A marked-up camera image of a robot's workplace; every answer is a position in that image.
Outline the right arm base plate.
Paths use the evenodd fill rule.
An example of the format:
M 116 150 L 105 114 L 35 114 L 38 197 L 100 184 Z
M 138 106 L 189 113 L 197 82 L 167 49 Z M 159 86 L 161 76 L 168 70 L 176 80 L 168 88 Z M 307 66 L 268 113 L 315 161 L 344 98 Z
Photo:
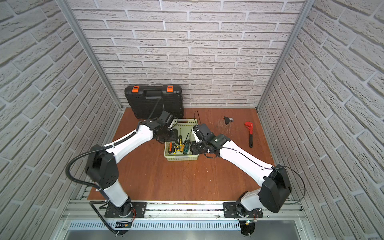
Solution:
M 261 208 L 249 211 L 240 202 L 224 202 L 223 208 L 225 218 L 260 219 L 264 217 Z

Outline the orange black screwdriver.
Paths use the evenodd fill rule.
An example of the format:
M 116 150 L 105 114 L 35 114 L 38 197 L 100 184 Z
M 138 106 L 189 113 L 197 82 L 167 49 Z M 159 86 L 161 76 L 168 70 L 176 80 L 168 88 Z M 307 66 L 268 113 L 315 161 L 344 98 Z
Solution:
M 168 154 L 172 154 L 173 153 L 173 143 L 170 142 L 169 143 L 169 148 L 168 148 Z

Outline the yellow handled screwdriver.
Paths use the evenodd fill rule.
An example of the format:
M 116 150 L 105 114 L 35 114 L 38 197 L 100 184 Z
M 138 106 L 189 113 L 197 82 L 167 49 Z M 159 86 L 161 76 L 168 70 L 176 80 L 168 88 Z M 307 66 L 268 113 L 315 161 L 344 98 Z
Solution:
M 187 142 L 187 140 L 185 140 L 185 141 L 183 142 L 183 144 L 180 146 L 180 152 L 181 152 L 181 153 L 184 152 L 186 142 Z

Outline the green black screwdriver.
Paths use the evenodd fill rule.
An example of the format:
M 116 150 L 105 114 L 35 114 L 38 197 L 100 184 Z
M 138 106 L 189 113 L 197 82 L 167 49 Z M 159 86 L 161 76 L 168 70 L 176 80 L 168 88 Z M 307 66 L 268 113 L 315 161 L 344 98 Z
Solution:
M 186 155 L 190 149 L 190 134 L 187 134 L 186 140 L 184 141 L 183 154 Z

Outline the black yellow small screwdriver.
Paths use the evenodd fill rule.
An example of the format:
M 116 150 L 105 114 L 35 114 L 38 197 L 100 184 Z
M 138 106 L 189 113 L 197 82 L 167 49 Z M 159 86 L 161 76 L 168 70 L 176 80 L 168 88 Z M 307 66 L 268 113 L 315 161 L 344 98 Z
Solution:
M 182 145 L 183 145 L 182 135 L 179 135 L 179 148 L 181 148 Z

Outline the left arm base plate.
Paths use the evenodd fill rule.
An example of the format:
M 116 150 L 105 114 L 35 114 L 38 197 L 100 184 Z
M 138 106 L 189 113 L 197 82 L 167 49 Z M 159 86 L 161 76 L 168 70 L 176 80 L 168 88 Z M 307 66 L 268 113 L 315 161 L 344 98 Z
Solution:
M 127 202 L 121 207 L 108 203 L 104 216 L 106 218 L 143 218 L 146 212 L 146 202 Z

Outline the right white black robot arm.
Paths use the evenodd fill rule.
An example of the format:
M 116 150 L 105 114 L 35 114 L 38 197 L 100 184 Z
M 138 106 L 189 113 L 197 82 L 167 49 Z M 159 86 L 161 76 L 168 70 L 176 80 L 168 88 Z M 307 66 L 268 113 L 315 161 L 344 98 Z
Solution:
M 215 135 L 205 124 L 195 125 L 192 130 L 195 141 L 191 143 L 190 150 L 194 155 L 205 155 L 207 158 L 224 159 L 248 176 L 250 176 L 260 188 L 251 192 L 245 192 L 235 204 L 235 214 L 246 218 L 253 211 L 266 208 L 272 213 L 278 213 L 292 193 L 292 185 L 289 180 L 288 166 L 273 166 L 263 162 L 240 148 L 227 136 Z

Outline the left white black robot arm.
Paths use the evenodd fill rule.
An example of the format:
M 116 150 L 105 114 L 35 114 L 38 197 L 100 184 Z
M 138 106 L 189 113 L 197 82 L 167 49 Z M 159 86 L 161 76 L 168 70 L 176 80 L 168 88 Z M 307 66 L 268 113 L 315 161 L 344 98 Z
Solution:
M 104 146 L 95 145 L 89 152 L 74 157 L 66 165 L 65 173 L 68 179 L 80 185 L 93 187 L 104 196 L 106 199 L 104 202 L 90 201 L 89 204 L 104 225 L 116 236 L 122 236 L 125 232 L 112 228 L 95 205 L 106 206 L 108 211 L 115 212 L 122 218 L 136 216 L 132 200 L 119 182 L 117 164 L 134 149 L 148 141 L 155 139 L 159 143 L 165 143 L 177 140 L 178 132 L 172 129 L 174 119 L 172 114 L 162 111 L 158 118 L 149 117 L 138 122 L 136 129 L 129 134 Z M 70 173 L 72 165 L 84 157 L 88 158 L 85 173 L 90 177 L 90 182 L 77 179 Z

